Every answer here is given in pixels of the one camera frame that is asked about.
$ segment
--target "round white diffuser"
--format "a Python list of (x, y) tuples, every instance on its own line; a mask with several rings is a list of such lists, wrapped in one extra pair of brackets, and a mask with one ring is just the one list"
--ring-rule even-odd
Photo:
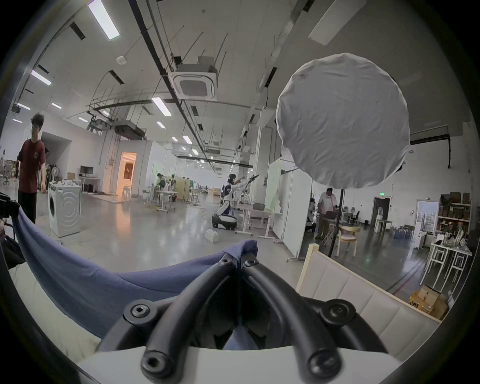
[(376, 185), (410, 145), (407, 103), (371, 61), (342, 53), (312, 60), (278, 98), (276, 123), (297, 167), (323, 185)]

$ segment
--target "black pole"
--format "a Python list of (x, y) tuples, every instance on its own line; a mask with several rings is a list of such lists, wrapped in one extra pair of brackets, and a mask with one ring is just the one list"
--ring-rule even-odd
[(340, 204), (338, 205), (338, 216), (336, 217), (336, 226), (335, 232), (332, 236), (332, 245), (330, 245), (330, 250), (328, 251), (328, 257), (332, 258), (333, 246), (335, 245), (336, 236), (338, 234), (338, 224), (340, 223), (340, 216), (342, 215), (342, 205), (343, 205), (343, 189), (340, 192)]

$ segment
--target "washing machine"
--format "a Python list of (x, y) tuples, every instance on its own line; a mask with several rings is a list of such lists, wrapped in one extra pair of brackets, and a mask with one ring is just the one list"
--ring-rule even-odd
[(80, 185), (48, 183), (50, 229), (58, 237), (80, 232)]

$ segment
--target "black frame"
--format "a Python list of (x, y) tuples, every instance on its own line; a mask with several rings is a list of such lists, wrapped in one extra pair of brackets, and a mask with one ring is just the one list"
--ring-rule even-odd
[[(66, 0), (49, 0), (39, 9), (32, 20), (24, 19), (25, 28), (12, 47), (4, 55), (0, 69), (0, 120), (5, 121), (15, 90), (27, 68), (33, 53), (51, 22), (66, 5)], [(412, 8), (425, 20), (445, 55), (452, 65), (470, 105), (472, 115), (480, 122), (480, 76), (474, 61), (462, 48), (455, 34), (426, 1), (409, 0)], [(474, 12), (469, 16), (470, 7), (456, 3), (458, 19), (465, 27), (475, 30)], [(383, 383), (416, 383), (435, 378), (446, 379), (446, 373), (456, 375), (458, 368), (464, 375), (475, 374), (476, 365), (469, 365), (469, 358), (476, 357), (480, 319), (480, 261), (478, 247), (468, 278), (458, 295), (455, 306), (446, 316), (434, 334)], [(42, 377), (57, 383), (77, 382), (78, 367), (56, 349), (38, 328), (23, 305), (8, 274), (4, 260), (0, 260), (0, 325), (2, 337), (10, 341), (8, 353), (4, 353), (4, 366), (10, 373), (20, 372), (22, 379)]]

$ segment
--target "humanoid robot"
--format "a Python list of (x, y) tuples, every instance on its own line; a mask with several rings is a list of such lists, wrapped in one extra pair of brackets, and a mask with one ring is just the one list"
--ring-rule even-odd
[(243, 190), (248, 184), (254, 181), (258, 175), (234, 184), (237, 175), (230, 173), (228, 175), (227, 185), (223, 188), (223, 203), (220, 201), (220, 207), (212, 216), (212, 225), (214, 228), (234, 230), (237, 227), (237, 218), (230, 215), (233, 193)]

